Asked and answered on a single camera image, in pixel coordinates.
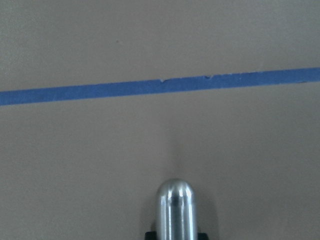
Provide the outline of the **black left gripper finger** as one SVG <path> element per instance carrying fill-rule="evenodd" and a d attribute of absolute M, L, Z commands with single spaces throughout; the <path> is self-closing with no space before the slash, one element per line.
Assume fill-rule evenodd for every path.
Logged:
<path fill-rule="evenodd" d="M 145 233 L 145 240 L 157 240 L 157 232 L 156 231 L 147 231 Z"/>

